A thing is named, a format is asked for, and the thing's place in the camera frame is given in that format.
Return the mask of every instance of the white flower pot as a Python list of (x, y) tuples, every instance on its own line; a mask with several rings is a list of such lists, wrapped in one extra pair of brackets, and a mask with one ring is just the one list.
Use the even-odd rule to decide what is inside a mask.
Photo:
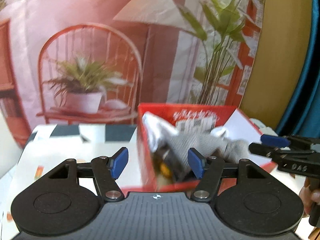
[(102, 98), (101, 92), (96, 93), (68, 93), (65, 107), (72, 111), (96, 114)]

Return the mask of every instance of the potted plant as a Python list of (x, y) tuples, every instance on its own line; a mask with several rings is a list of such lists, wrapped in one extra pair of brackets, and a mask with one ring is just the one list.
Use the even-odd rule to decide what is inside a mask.
[[(206, 21), (210, 24), (209, 28), (205, 28), (206, 22), (201, 24), (188, 8), (179, 6), (180, 14), (193, 29), (188, 33), (201, 41), (205, 53), (204, 66), (197, 66), (194, 73), (194, 79), (201, 84), (201, 90), (191, 89), (189, 96), (191, 103), (204, 105), (219, 103), (219, 91), (215, 92), (220, 78), (230, 75), (236, 65), (243, 69), (240, 59), (233, 53), (232, 48), (238, 42), (246, 42), (250, 47), (248, 42), (250, 37), (245, 36), (242, 30), (246, 22), (254, 25), (256, 23), (243, 11), (242, 1), (230, 0), (226, 7), (219, 0), (200, 1)], [(263, 1), (252, 0), (253, 3), (261, 4)], [(217, 38), (210, 40), (208, 37), (212, 33), (217, 35)]]
[(107, 90), (126, 84), (121, 73), (111, 70), (106, 63), (91, 61), (90, 57), (76, 56), (74, 63), (63, 61), (58, 65), (61, 76), (46, 83), (55, 89), (55, 98), (66, 95), (64, 107), (74, 112), (97, 113)]

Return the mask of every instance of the human hand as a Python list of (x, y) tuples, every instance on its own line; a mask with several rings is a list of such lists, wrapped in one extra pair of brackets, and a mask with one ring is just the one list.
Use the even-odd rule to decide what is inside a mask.
[(303, 188), (300, 190), (299, 197), (303, 202), (303, 216), (306, 217), (311, 212), (311, 207), (314, 202), (320, 204), (320, 189), (310, 190), (310, 180), (306, 178)]

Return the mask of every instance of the finger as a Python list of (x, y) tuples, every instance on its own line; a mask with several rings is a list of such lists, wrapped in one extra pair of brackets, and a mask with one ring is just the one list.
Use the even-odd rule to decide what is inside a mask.
[(307, 177), (304, 181), (304, 187), (308, 187), (310, 185), (310, 179)]
[(311, 193), (311, 200), (320, 203), (320, 189), (316, 189)]
[(309, 214), (311, 211), (312, 203), (313, 203), (311, 200), (311, 191), (310, 191), (309, 187), (303, 187), (300, 190), (299, 197), (302, 200), (304, 212), (306, 214)]

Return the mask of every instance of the red cardboard box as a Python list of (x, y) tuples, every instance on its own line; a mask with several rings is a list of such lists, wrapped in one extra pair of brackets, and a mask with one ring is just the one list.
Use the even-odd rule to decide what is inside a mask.
[[(248, 117), (235, 106), (203, 106), (188, 104), (156, 104), (141, 103), (138, 106), (138, 155), (142, 175), (144, 191), (186, 191), (193, 189), (198, 180), (192, 182), (176, 183), (160, 187), (156, 182), (151, 154), (148, 146), (147, 131), (142, 123), (142, 116), (145, 112), (151, 112), (175, 125), (177, 121), (197, 119), (213, 116), (215, 127), (225, 126), (228, 128), (231, 139), (244, 139), (251, 142), (260, 142), (261, 133)], [(270, 159), (261, 156), (251, 155), (250, 159), (261, 166), (264, 170), (271, 172), (276, 166)], [(224, 179), (220, 191), (235, 184), (236, 179)]]

